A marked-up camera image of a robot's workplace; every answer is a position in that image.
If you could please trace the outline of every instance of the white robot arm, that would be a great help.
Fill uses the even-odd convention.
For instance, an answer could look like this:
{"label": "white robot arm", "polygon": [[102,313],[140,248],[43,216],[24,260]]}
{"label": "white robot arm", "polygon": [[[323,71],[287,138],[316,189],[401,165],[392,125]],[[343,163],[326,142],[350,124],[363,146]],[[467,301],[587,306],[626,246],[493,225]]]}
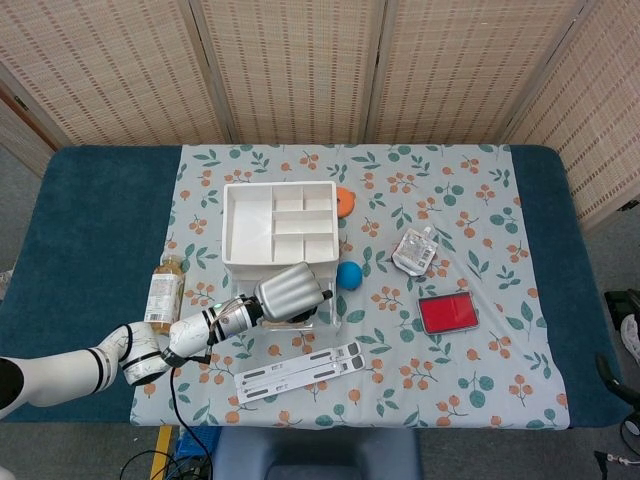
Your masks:
{"label": "white robot arm", "polygon": [[[160,351],[151,325],[122,325],[96,347],[36,359],[0,357],[0,420],[21,405],[48,407],[100,392],[115,379],[118,365],[132,386],[150,383],[188,360],[209,363],[216,343],[269,322],[301,321],[331,298],[306,263],[264,279],[254,296],[244,295],[203,310],[171,326],[169,346]],[[204,356],[194,357],[206,348]]]}

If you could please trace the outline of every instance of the plastic bottle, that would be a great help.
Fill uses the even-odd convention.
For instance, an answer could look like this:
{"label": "plastic bottle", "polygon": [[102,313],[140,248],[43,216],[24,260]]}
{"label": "plastic bottle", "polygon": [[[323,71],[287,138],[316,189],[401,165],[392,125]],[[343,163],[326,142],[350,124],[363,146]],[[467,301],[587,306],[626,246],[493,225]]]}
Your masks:
{"label": "plastic bottle", "polygon": [[169,333],[171,325],[180,318],[184,290],[182,260],[177,255],[167,255],[153,270],[144,321],[151,323],[156,333]]}

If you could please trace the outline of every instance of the floor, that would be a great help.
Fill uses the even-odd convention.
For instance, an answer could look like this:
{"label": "floor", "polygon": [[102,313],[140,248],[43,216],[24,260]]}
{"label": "floor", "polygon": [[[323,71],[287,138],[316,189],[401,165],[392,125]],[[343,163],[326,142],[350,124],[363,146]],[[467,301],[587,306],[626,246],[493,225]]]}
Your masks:
{"label": "floor", "polygon": [[[0,149],[0,271],[11,268],[26,232],[39,179]],[[600,292],[640,288],[640,207],[586,239]],[[613,337],[626,382],[640,390],[640,369]],[[128,425],[0,424],[0,465],[19,480],[118,478],[132,454],[154,448],[155,428]],[[492,480],[599,477],[593,450],[630,455],[617,427],[564,432],[424,430],[424,478]],[[640,440],[634,439],[640,449]],[[151,458],[140,458],[123,478],[149,478]],[[638,478],[610,464],[609,479]]]}

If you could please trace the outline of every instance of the woven panel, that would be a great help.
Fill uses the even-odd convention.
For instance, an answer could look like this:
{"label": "woven panel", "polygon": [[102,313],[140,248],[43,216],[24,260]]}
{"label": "woven panel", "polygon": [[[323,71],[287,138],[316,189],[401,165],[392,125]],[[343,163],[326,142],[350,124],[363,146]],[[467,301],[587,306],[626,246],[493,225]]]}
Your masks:
{"label": "woven panel", "polygon": [[0,145],[39,177],[44,175],[51,147],[36,135],[6,103],[0,101]]}
{"label": "woven panel", "polygon": [[400,0],[373,138],[489,143],[575,0]]}
{"label": "woven panel", "polygon": [[73,143],[220,143],[177,1],[2,2],[2,62]]}
{"label": "woven panel", "polygon": [[599,2],[509,139],[561,154],[585,225],[640,191],[638,52],[640,3]]}
{"label": "woven panel", "polygon": [[240,141],[355,143],[379,2],[206,0]]}

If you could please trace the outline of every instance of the floral tablecloth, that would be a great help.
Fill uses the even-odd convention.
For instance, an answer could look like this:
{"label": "floral tablecloth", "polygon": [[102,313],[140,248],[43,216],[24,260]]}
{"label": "floral tablecloth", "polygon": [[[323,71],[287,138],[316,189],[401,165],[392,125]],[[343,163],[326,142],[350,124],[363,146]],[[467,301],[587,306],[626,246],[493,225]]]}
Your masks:
{"label": "floral tablecloth", "polygon": [[[340,220],[341,260],[364,281],[338,291],[336,335],[254,329],[176,372],[193,425],[323,428],[566,428],[567,398],[547,343],[507,145],[185,146],[165,252],[186,257],[182,316],[231,297],[220,258],[225,183],[334,180],[356,194]],[[410,278],[390,261],[407,227],[436,229],[438,253]],[[480,327],[427,335],[422,297],[470,290]],[[233,375],[357,339],[366,369],[240,405]],[[175,424],[169,376],[136,389],[134,424]]]}

